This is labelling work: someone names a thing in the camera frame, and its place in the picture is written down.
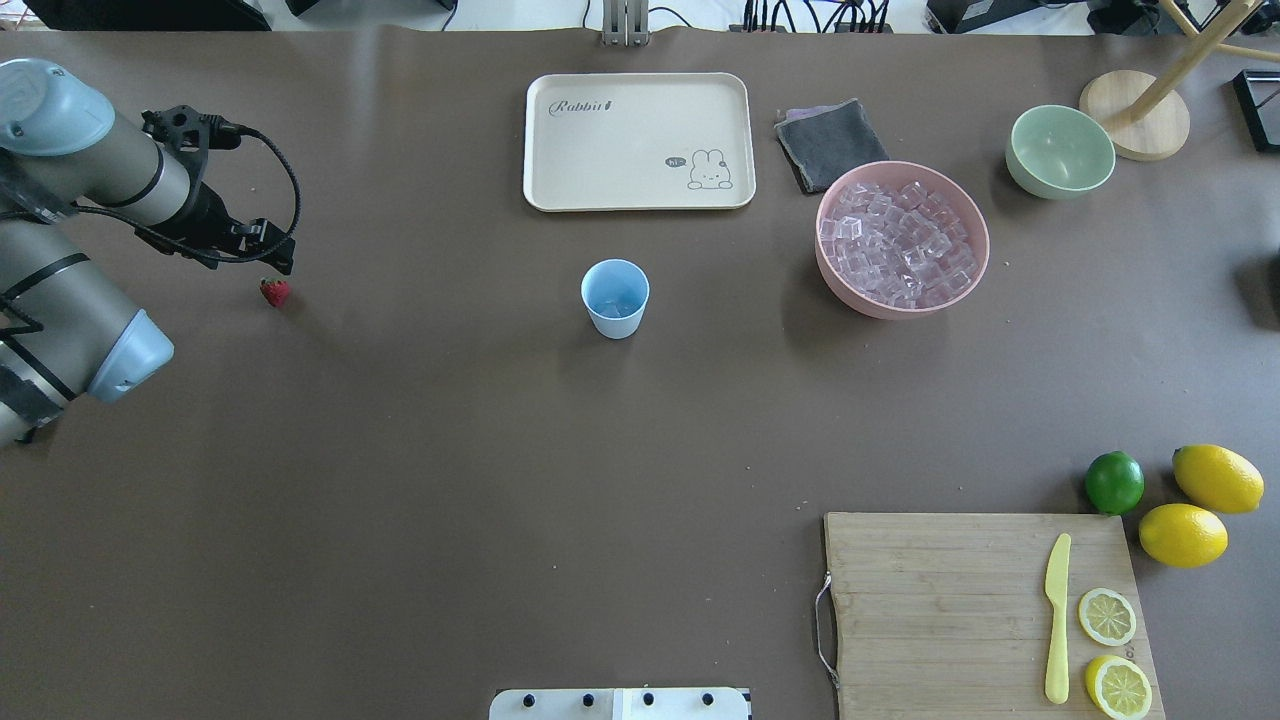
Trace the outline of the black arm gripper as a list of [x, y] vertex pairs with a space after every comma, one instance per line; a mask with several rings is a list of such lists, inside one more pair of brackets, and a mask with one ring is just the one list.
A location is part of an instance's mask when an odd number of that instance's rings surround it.
[[241, 127], [223, 115], [201, 113], [189, 105], [141, 113], [142, 129], [165, 145], [189, 177], [189, 193], [180, 210], [160, 224], [160, 234], [170, 240], [184, 258], [197, 263], [268, 264], [282, 275], [294, 268], [293, 237], [268, 220], [257, 218], [239, 223], [230, 217], [220, 195], [205, 182], [209, 152], [241, 146]]

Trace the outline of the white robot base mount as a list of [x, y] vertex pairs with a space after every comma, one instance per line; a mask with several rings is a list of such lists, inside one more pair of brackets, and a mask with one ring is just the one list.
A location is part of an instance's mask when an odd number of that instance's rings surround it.
[[508, 689], [489, 719], [751, 719], [750, 692], [736, 687]]

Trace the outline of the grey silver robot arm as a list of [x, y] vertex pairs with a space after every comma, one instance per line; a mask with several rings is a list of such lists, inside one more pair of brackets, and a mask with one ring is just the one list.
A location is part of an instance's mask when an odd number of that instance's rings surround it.
[[172, 341], [73, 242], [97, 215], [147, 246], [215, 269], [265, 263], [289, 275], [292, 228], [236, 219], [205, 179], [209, 155], [250, 126], [179, 105], [120, 114], [96, 88], [40, 58], [1, 67], [1, 437], [27, 442], [79, 396], [110, 404], [174, 354]]

